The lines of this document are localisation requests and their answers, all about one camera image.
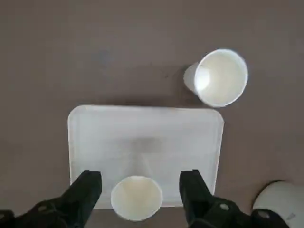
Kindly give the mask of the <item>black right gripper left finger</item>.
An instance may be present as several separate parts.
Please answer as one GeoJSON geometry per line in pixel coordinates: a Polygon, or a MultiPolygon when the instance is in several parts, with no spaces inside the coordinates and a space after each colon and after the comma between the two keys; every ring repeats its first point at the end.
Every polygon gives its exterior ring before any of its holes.
{"type": "Polygon", "coordinates": [[[15,216],[0,211],[2,228],[83,228],[102,193],[99,171],[83,171],[59,197],[37,203],[28,212],[15,216]]]}

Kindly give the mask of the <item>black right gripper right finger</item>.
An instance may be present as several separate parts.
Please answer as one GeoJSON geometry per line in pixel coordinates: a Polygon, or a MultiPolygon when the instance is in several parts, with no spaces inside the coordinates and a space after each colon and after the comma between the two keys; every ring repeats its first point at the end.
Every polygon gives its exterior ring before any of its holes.
{"type": "Polygon", "coordinates": [[[182,171],[180,197],[189,228],[287,228],[286,222],[268,209],[243,213],[236,203],[213,196],[198,170],[182,171]]]}

